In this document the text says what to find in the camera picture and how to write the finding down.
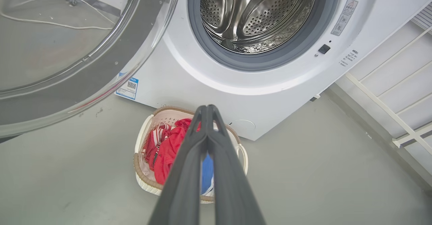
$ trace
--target front-loading washing machine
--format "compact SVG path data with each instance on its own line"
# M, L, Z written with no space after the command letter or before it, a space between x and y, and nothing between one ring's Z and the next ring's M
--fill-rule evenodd
M0 23L7 23L0 33L17 39L9 48L56 48L37 57L61 63L42 71L31 62L34 52L4 47L3 58L24 60L2 62L0 136L58 122L115 91L155 108L217 105L239 136L256 140L431 0L50 2L0 0ZM23 62L31 69L25 74L17 68Z

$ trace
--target brown basket rim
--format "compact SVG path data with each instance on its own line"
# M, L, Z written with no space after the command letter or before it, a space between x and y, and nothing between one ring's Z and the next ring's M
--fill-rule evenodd
M174 106L164 106L162 108L158 108L157 110L155 110L153 112L153 116L156 116L156 114L158 114L158 113L160 113L162 111L167 111L167 110L180 111L180 112L183 112L183 113L188 113L190 115L194 115L195 114L194 112L186 110L186 109L182 109L182 108L178 108L178 107L174 107ZM227 124L225 124L225 127L234 135L234 137L236 138L237 143L240 143L240 138L237 135L237 133L230 126L228 126ZM144 139L143 143L147 142L147 136L148 135L146 133L145 134L145 139ZM138 153L134 154L134 168L135 168L136 174L138 175L138 177L144 183L146 183L147 185L150 185L150 186L152 186L154 188L158 188L160 190L163 189L163 185L161 185L158 182L155 182L155 181L147 178L144 175L144 173L142 172L141 168L139 167L139 156L138 156ZM203 201L214 202L214 197L211 197L211 196L200 196L200 197L201 197L201 200L203 200Z

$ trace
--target basket handle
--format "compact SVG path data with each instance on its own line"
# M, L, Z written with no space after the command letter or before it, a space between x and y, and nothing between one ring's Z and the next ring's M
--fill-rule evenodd
M145 122L142 124L142 127L139 130L138 137L136 138L135 153L139 153L139 147L141 146L142 142L144 142L145 134L147 134L147 132L149 131L150 123L153 117L154 115L151 114L150 116L147 117Z
M247 169L249 167L249 158L247 157L246 149L244 149L243 145L239 143L239 149L237 149L237 156L239 156L239 150L242 151L243 154L243 170L244 174L247 174Z

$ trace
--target laundry basket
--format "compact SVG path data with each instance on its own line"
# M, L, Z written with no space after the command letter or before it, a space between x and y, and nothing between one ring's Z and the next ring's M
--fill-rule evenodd
M147 137L149 133L156 128L157 125L161 122L168 123L170 125L174 125L176 120L179 119L185 119L185 118L193 118L193 112L187 111L181 108L176 107L162 107L157 109L152 115L147 117L144 124L142 124L141 130L139 130L138 137L136 138L136 144L135 144L135 154L134 154L134 167L136 172L136 181L138 182L139 186L150 193L156 194L160 196L163 185L157 183L156 181L153 181L149 179L143 171L141 170L140 163L144 162L145 160L142 158L144 154L142 154L142 148L143 145L147 142ZM229 127L228 125L225 125L226 129L228 131L229 137L231 139L231 142L234 145L234 149L237 152L237 155L239 155L239 150L242 151L243 154L243 169L244 173L247 174L247 167L248 167L248 160L247 160L247 153L242 144L240 143L239 136L235 133L235 131ZM214 198L211 196L201 196L201 203L213 203Z

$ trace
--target washing machine opening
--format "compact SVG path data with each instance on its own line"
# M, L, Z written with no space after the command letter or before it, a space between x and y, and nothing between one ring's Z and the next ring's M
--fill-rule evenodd
M285 65L327 28L339 0L188 0L190 25L202 49L241 71Z
M287 42L306 22L315 0L201 0L204 28L227 50L256 54Z

